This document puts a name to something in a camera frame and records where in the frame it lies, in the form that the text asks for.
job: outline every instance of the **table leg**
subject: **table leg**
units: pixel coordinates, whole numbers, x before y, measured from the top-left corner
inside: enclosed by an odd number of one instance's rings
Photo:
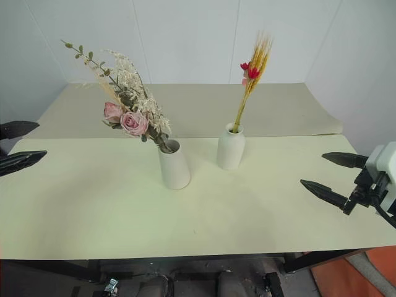
[[[311,268],[327,262],[352,256],[360,252],[367,251],[368,249],[341,249],[336,251],[317,251],[310,252],[301,257],[295,258],[293,260],[287,260],[283,268],[286,273],[295,272],[300,269]]]

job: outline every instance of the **pink rose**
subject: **pink rose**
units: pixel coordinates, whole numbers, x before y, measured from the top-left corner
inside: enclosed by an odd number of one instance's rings
[[[121,116],[121,126],[130,135],[140,136],[145,134],[149,122],[141,113],[127,112]]]
[[[123,114],[123,110],[121,109],[121,106],[117,104],[114,104],[112,102],[106,102],[104,113],[105,113],[105,118],[110,123],[119,123],[119,119]]]

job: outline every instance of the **wheat stalk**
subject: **wheat stalk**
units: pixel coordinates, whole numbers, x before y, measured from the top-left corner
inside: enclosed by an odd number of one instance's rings
[[[120,98],[117,96],[116,92],[114,91],[114,88],[107,82],[107,80],[104,77],[100,76],[100,74],[97,71],[97,67],[92,67],[89,64],[87,66],[95,74],[95,77],[99,82],[100,87],[105,91],[105,93],[107,93],[116,103],[118,103],[123,108],[125,108],[124,104],[121,102]]]
[[[265,68],[267,67],[267,62],[271,51],[271,47],[272,47],[271,38],[267,35],[264,35],[262,32],[259,32],[257,36],[256,44],[254,46],[252,59],[249,63],[249,69],[247,70],[249,73],[249,71],[256,69],[258,75],[257,77],[249,76],[248,78],[249,82],[246,84],[245,92],[241,104],[239,105],[238,114],[236,116],[236,121],[234,123],[232,133],[237,133],[238,131],[238,127],[241,123],[241,117],[243,110],[245,108],[246,101],[248,100],[250,94],[253,92],[256,85],[259,83],[261,76],[264,73]]]

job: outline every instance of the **cable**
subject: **cable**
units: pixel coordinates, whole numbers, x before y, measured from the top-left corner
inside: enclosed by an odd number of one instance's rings
[[[372,205],[376,208],[377,212],[382,216],[385,221],[390,223],[394,228],[396,228],[396,220],[394,218],[391,218],[388,213],[382,209],[382,207],[379,205],[379,198],[377,194],[371,194],[371,202]]]

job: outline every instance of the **red flower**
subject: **red flower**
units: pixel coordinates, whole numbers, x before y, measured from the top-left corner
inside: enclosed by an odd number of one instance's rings
[[[247,71],[247,74],[249,74],[249,78],[250,79],[256,79],[256,78],[258,78],[258,76],[259,76],[259,71],[257,70],[257,68],[255,67],[255,68],[253,68],[253,69],[249,69],[248,71]]]
[[[243,63],[243,64],[241,64],[241,68],[243,70],[248,70],[249,69],[249,64],[248,63]]]

